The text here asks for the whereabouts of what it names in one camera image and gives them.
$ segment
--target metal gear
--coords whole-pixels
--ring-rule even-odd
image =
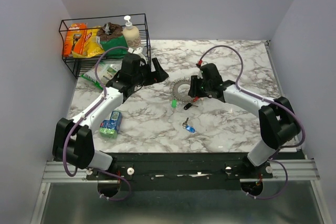
[[[191,98],[189,95],[181,95],[179,93],[179,87],[181,85],[188,84],[190,86],[190,79],[187,78],[179,78],[173,81],[173,83],[170,86],[170,91],[175,99],[181,102],[192,102],[194,99]]]

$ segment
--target metal floor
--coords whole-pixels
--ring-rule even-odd
[[[283,182],[267,182],[262,195]],[[253,200],[242,191],[136,191],[131,198],[109,202],[95,184],[53,184],[45,224],[318,224],[323,223],[309,181],[289,182],[273,200]]]

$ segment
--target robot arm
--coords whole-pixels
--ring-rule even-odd
[[[282,145],[300,133],[299,125],[291,115],[269,102],[241,92],[235,82],[223,81],[213,63],[200,66],[199,69],[202,78],[191,76],[189,96],[216,98],[243,108],[259,118],[261,140],[243,161],[247,169],[265,163]],[[275,101],[293,112],[290,102],[284,97],[265,99]]]
[[[67,162],[80,169],[89,167],[112,171],[115,166],[113,158],[94,149],[92,133],[99,128],[100,123],[111,111],[119,107],[135,92],[136,86],[148,86],[168,78],[168,74],[161,68],[158,60],[153,58],[152,61],[155,67],[153,72],[146,60],[139,55],[125,55],[120,71],[106,84],[106,96],[103,92],[83,112],[74,116],[71,120],[62,118],[58,121],[52,149],[53,156],[62,160],[66,137],[76,123],[81,120],[69,140],[66,149]],[[104,100],[93,109],[102,97]],[[89,111],[91,113],[85,117],[84,115]]]

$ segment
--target wire basket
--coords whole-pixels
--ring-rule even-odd
[[[88,30],[90,27],[93,26],[103,26],[104,24],[111,22],[113,24],[119,24],[122,27],[125,26],[124,21],[125,15],[119,16],[106,16],[106,17],[96,17],[96,18],[74,18],[74,19],[63,19],[61,24],[59,25],[59,33],[61,34],[62,41],[63,41],[63,48],[62,48],[62,60],[70,69],[71,73],[75,76],[76,79],[78,77],[89,71],[97,62],[101,55],[94,56],[92,58],[74,58],[71,55],[65,57],[64,56],[64,43],[65,38],[67,36],[67,32],[69,31],[69,27],[72,23],[87,23],[87,28],[80,29],[80,30]],[[133,26],[136,26],[140,32],[140,39],[141,45],[143,46],[143,54],[145,55],[149,66],[151,66],[151,42],[149,39],[148,33],[148,25],[147,25],[147,18],[145,13],[140,14],[131,14],[131,21]],[[122,59],[111,59],[108,56],[104,56],[101,61],[121,61]]]

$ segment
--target marble countertop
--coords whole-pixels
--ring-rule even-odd
[[[252,114],[215,99],[197,102],[198,107],[172,109],[171,83],[178,78],[197,74],[195,64],[202,53],[214,45],[237,49],[244,60],[240,85],[250,91],[279,97],[273,70],[262,41],[240,40],[152,40],[152,58],[157,57],[169,78],[143,87],[123,105],[120,132],[116,139],[94,133],[95,148],[104,152],[249,152],[260,140],[259,120]],[[217,65],[223,80],[236,80],[240,63],[234,52],[216,48],[204,61]],[[101,90],[92,82],[79,78],[68,118],[93,102]],[[194,134],[182,128],[188,123]]]

